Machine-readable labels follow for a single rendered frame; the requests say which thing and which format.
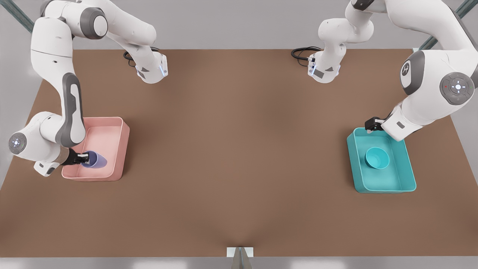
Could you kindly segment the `purple cup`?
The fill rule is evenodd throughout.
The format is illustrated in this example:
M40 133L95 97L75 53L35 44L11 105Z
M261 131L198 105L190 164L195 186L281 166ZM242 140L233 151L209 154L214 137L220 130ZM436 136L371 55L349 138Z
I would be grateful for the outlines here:
M83 167L86 168L103 168L107 164L106 158L95 151L87 151L89 152L89 163L81 164Z

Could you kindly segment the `pink box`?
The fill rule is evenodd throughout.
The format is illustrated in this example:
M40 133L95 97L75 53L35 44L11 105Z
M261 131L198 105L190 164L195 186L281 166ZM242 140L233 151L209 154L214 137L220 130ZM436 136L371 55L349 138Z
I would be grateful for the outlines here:
M86 136L73 147L78 153L94 151L105 158L101 168L80 164L64 166L62 176L77 182L114 182L121 178L130 128L121 117L85 117Z

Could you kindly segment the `teal bowl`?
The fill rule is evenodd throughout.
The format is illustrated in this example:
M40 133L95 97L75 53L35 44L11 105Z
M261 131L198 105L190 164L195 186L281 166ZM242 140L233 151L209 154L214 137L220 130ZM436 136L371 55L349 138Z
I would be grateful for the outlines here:
M366 151L365 162L373 169L383 170L388 167L390 163L390 157L384 149L373 147Z

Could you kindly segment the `teal box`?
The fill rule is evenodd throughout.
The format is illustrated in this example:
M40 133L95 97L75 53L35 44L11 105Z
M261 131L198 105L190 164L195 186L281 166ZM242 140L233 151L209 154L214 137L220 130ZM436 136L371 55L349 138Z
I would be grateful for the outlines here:
M356 191L361 194L401 194L415 191L416 181L405 141L396 141L385 131L368 133L360 127L347 138L348 153ZM369 148L384 149L390 157L388 167L376 170L365 162Z

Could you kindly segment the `silver frame post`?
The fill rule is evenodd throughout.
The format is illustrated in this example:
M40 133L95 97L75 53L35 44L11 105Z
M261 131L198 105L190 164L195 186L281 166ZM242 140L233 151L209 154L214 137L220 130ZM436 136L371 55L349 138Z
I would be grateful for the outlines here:
M32 33L34 22L24 13L24 11L14 3L13 0L0 0L0 5L12 15L29 33Z
M250 258L254 257L253 247L227 247L227 257L232 257L231 269L253 269Z
M478 51L478 43L462 21L478 5L478 0L462 0L456 10L442 0L416 0L415 3L418 12L412 24L415 31L434 38L443 50Z

